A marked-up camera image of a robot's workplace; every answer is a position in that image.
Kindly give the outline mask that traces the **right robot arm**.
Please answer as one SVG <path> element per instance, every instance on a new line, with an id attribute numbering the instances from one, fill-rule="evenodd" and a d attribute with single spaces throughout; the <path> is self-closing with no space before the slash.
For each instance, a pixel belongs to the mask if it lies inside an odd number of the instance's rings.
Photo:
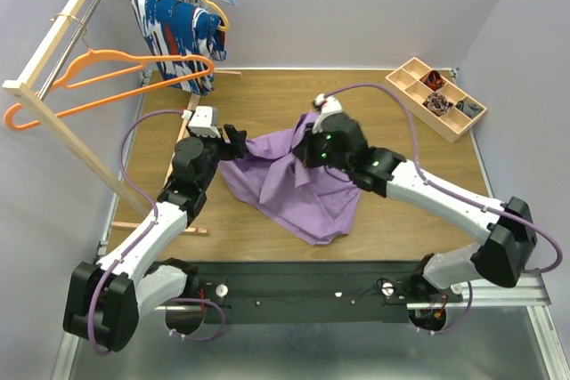
<path id="1" fill-rule="evenodd" d="M 370 146 L 360 125 L 345 113 L 307 125 L 293 153 L 305 167 L 331 167 L 357 188 L 406 202 L 466 232 L 472 244 L 451 252 L 425 255 L 404 282 L 404 293 L 427 302 L 451 286 L 485 279 L 513 288 L 536 246 L 529 205 L 520 198 L 504 203 L 477 195 L 417 170 L 403 155 Z"/>

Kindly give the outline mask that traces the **wooden compartment tray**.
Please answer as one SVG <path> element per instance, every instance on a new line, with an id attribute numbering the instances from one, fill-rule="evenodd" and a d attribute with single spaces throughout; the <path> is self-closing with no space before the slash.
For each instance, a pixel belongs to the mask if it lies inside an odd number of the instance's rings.
<path id="1" fill-rule="evenodd" d="M 487 107 L 460 89 L 443 71 L 411 58 L 386 77 L 405 106 L 448 142 L 457 141 Z"/>

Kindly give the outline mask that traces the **purple trousers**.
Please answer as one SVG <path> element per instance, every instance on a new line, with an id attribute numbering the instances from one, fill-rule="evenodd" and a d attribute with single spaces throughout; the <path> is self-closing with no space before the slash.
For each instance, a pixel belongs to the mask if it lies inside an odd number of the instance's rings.
<path id="1" fill-rule="evenodd" d="M 306 168 L 293 155 L 315 113 L 291 128 L 246 140 L 243 158 L 222 161 L 218 172 L 231 194 L 311 246 L 328 245 L 354 224 L 361 190 L 345 174 Z"/>

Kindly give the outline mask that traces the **patterned rolled item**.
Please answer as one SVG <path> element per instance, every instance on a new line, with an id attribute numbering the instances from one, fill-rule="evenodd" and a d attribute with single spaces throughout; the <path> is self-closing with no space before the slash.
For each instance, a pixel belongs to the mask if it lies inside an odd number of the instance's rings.
<path id="1" fill-rule="evenodd" d="M 454 104 L 443 94 L 433 92 L 423 102 L 423 106 L 437 117 L 446 114 Z"/>

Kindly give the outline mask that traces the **wooden clothes rack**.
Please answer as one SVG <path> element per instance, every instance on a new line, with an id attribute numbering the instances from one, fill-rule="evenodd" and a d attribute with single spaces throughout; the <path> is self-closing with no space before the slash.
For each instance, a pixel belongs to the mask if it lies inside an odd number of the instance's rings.
<path id="1" fill-rule="evenodd" d="M 37 122 L 48 127 L 51 132 L 75 154 L 107 187 L 120 198 L 124 199 L 138 214 L 145 214 L 145 206 L 137 198 L 131 189 L 112 174 L 95 154 L 61 121 L 61 114 L 53 112 L 45 105 L 45 100 L 40 101 L 37 93 L 32 91 L 31 86 L 35 83 L 40 72 L 44 69 L 47 61 L 52 57 L 70 22 L 76 20 L 76 13 L 81 9 L 86 0 L 69 0 L 63 11 L 53 18 L 53 25 L 44 37 L 40 46 L 36 49 L 26 68 L 16 80 L 6 80 L 3 83 L 5 91 L 18 99 L 22 108 L 30 110 L 37 118 Z M 122 69 L 105 76 L 93 77 L 82 83 L 76 83 L 74 87 L 92 85 L 113 77 L 123 76 L 145 70 L 145 64 L 155 62 L 159 56 L 133 56 L 117 50 L 93 50 L 78 58 L 74 63 L 68 64 L 64 74 L 59 74 L 53 83 L 52 89 L 59 89 L 84 68 L 99 62 L 122 61 L 133 63 L 130 69 Z"/>

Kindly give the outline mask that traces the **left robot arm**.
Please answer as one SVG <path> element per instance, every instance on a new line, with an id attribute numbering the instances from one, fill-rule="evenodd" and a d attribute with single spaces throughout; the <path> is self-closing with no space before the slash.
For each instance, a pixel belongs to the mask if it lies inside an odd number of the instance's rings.
<path id="1" fill-rule="evenodd" d="M 81 262 L 71 274 L 63 328 L 101 356 L 121 351 L 148 311 L 196 297 L 190 268 L 179 262 L 149 268 L 198 217 L 219 163 L 244 157 L 247 133 L 233 125 L 189 131 L 175 145 L 171 174 L 147 217 L 110 254 L 97 263 Z"/>

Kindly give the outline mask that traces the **blue white patterned garment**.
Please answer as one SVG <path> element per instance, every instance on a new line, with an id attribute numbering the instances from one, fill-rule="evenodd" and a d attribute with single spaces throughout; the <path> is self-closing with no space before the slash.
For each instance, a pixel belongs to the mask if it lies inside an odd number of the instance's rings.
<path id="1" fill-rule="evenodd" d="M 130 0 L 142 37 L 153 55 L 200 55 L 211 61 L 226 59 L 221 17 L 181 0 Z M 164 80 L 197 73 L 206 65 L 197 61 L 158 61 Z M 214 91 L 214 75 L 172 85 L 199 96 Z"/>

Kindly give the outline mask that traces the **black mounting base plate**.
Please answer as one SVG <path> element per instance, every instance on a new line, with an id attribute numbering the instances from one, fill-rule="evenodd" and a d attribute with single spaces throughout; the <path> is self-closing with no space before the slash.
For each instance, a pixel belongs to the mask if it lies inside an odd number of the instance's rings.
<path id="1" fill-rule="evenodd" d="M 168 259 L 149 270 L 171 262 L 190 268 L 192 283 L 182 296 L 165 303 L 204 306 L 207 323 L 406 323 L 415 318 L 409 305 L 417 303 L 432 310 L 419 316 L 420 322 L 442 327 L 444 306 L 462 300 L 450 288 L 421 301 L 407 297 L 410 262 L 191 264 Z"/>

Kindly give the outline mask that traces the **red black rolled item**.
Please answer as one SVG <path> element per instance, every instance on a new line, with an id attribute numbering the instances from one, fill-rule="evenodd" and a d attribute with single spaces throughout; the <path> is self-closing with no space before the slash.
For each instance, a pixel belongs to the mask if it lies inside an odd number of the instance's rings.
<path id="1" fill-rule="evenodd" d="M 436 70 L 429 71 L 423 78 L 421 78 L 420 81 L 423 85 L 427 86 L 433 92 L 438 91 L 445 85 L 444 79 Z"/>

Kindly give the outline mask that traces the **aluminium rail frame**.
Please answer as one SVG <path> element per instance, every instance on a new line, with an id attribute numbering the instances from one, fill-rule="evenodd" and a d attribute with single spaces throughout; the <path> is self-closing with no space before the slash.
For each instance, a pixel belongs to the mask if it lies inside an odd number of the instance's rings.
<path id="1" fill-rule="evenodd" d="M 432 336 L 452 330 L 446 307 L 460 300 L 456 286 L 483 279 L 513 288 L 542 230 L 520 198 L 501 201 L 467 191 L 407 158 L 371 146 L 338 102 L 318 95 L 309 113 L 279 143 L 251 141 L 245 131 L 219 125 L 209 106 L 184 109 L 181 138 L 172 146 L 165 184 L 148 216 L 113 251 L 73 271 L 65 332 L 107 356 L 123 350 L 142 317 L 161 306 L 186 305 L 201 324 L 330 323 L 412 319 L 410 305 L 429 306 L 414 326 Z M 266 170 L 260 203 L 294 210 L 313 226 L 334 223 L 322 201 L 340 213 L 352 206 L 338 185 L 417 206 L 469 234 L 472 244 L 408 262 L 191 263 L 159 254 L 200 212 L 215 175 Z"/>

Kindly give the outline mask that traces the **metal hanging rod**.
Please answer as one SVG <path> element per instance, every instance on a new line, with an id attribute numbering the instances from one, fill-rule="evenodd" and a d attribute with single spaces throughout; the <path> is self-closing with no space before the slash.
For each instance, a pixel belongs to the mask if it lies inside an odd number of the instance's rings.
<path id="1" fill-rule="evenodd" d="M 86 35 L 87 23 L 93 17 L 94 12 L 95 12 L 95 10 L 96 10 L 96 8 L 100 2 L 101 2 L 101 0 L 93 0 L 89 4 L 88 8 L 86 9 L 85 15 L 83 16 L 83 18 L 78 22 L 77 29 L 73 33 L 71 39 L 69 40 L 67 46 L 65 47 L 64 51 L 62 52 L 60 58 L 55 63 L 52 71 L 48 75 L 47 79 L 45 80 L 44 84 L 42 85 L 41 89 L 39 90 L 39 92 L 37 94 L 37 98 L 40 101 L 43 101 L 45 99 L 45 96 L 52 89 L 54 81 L 56 80 L 56 78 L 60 74 L 63 66 L 65 65 L 66 61 L 68 60 L 68 57 L 72 53 L 77 42 L 82 37 L 84 37 Z"/>

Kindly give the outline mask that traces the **grey rolled item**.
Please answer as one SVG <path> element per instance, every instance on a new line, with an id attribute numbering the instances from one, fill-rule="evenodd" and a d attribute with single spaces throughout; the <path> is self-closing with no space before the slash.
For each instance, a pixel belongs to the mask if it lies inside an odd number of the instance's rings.
<path id="1" fill-rule="evenodd" d="M 476 104 L 475 102 L 464 101 L 464 100 L 459 101 L 455 105 L 455 108 L 469 119 L 474 119 L 483 111 L 483 108 L 480 105 Z"/>

